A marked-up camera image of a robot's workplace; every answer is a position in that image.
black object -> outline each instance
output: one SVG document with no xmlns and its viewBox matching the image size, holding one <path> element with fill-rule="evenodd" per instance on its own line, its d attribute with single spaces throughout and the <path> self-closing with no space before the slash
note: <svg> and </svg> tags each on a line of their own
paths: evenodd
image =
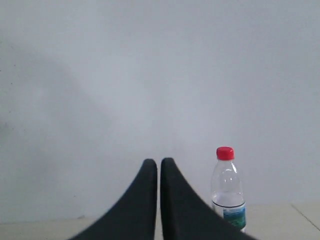
<svg viewBox="0 0 320 240">
<path fill-rule="evenodd" d="M 164 240 L 254 240 L 200 199 L 173 158 L 161 163 L 160 201 Z"/>
<path fill-rule="evenodd" d="M 118 202 L 71 240 L 153 240 L 157 214 L 157 165 L 144 160 Z"/>
</svg>

floor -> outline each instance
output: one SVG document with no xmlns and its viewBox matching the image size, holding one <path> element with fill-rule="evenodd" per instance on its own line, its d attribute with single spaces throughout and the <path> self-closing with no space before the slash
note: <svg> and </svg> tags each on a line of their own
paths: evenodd
<svg viewBox="0 0 320 240">
<path fill-rule="evenodd" d="M 259 240 L 319 240 L 320 202 L 251 205 L 246 208 L 246 233 Z M 92 224 L 94 219 L 0 225 L 0 239 L 66 240 Z M 155 240 L 162 240 L 157 218 Z"/>
</svg>

plastic bottle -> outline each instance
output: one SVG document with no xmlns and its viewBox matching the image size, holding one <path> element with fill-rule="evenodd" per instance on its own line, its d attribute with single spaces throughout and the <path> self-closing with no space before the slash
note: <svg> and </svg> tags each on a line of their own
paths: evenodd
<svg viewBox="0 0 320 240">
<path fill-rule="evenodd" d="M 234 165 L 234 150 L 222 146 L 216 150 L 216 155 L 218 162 L 211 180 L 212 208 L 224 220 L 245 232 L 246 202 L 239 173 Z"/>
</svg>

red bottle cap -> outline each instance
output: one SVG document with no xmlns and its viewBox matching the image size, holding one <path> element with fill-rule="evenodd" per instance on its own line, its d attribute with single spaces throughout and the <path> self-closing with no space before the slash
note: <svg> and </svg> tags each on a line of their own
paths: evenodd
<svg viewBox="0 0 320 240">
<path fill-rule="evenodd" d="M 230 161 L 235 159 L 235 151 L 232 147 L 221 146 L 216 149 L 216 157 L 222 161 Z"/>
</svg>

bottle label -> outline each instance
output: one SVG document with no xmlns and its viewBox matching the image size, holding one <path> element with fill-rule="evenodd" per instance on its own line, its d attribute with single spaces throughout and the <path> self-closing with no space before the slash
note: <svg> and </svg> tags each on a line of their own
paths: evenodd
<svg viewBox="0 0 320 240">
<path fill-rule="evenodd" d="M 213 210 L 220 215 L 228 223 L 235 226 L 237 229 L 245 232 L 246 229 L 246 203 L 239 206 L 226 207 L 221 206 L 212 201 Z"/>
</svg>

